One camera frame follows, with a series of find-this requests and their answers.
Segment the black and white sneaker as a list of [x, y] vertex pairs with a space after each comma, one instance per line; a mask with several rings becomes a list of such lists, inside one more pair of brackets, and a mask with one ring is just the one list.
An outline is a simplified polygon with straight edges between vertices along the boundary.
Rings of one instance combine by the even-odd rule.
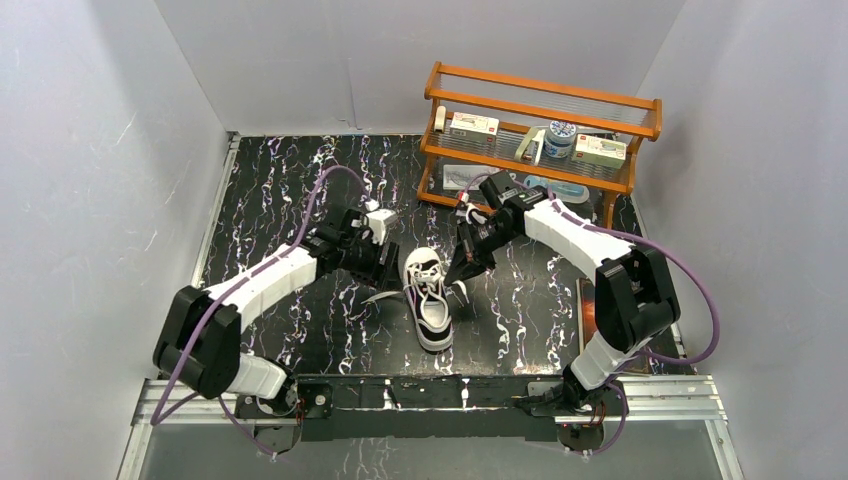
[[[415, 262], [437, 261], [441, 262], [438, 252], [430, 247], [419, 247], [414, 249], [406, 257], [400, 271], [402, 285], [407, 283], [402, 275], [406, 266]], [[438, 353], [448, 349], [453, 342], [452, 318], [449, 304], [438, 301], [423, 302], [420, 297], [413, 294], [405, 294], [415, 323], [415, 332], [421, 347], [430, 353]]]

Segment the white shoelace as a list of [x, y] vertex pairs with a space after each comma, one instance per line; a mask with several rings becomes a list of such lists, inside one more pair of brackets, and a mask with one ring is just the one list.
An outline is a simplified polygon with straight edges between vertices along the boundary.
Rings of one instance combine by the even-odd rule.
[[423, 302], [438, 301], [447, 304], [445, 286], [446, 274], [440, 262], [415, 262], [405, 267], [403, 280], [407, 280], [401, 290], [384, 291], [372, 295], [365, 303], [373, 303], [401, 294], [417, 294]]

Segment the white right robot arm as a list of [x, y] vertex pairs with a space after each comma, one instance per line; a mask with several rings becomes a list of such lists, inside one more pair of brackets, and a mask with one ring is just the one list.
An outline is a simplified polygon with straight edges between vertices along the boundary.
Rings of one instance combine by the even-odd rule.
[[558, 385], [519, 397], [515, 405], [527, 412], [551, 405], [590, 413], [625, 365], [680, 317], [666, 257], [621, 232], [596, 229], [550, 190], [528, 188], [505, 171], [476, 179], [491, 210], [477, 208], [467, 190], [458, 194], [457, 243], [446, 280], [465, 281], [494, 269], [495, 251], [520, 236], [577, 267], [595, 289], [596, 331]]

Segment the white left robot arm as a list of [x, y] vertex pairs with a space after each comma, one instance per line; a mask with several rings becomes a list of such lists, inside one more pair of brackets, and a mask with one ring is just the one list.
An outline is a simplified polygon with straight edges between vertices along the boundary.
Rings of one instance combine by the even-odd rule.
[[298, 246], [283, 244], [211, 287], [183, 287], [172, 300], [153, 364], [205, 399], [232, 393], [259, 399], [275, 416], [290, 414], [299, 400], [290, 370], [242, 352], [242, 334], [285, 297], [337, 270], [379, 290], [399, 287], [399, 247], [388, 239], [396, 219], [387, 208], [333, 205]]

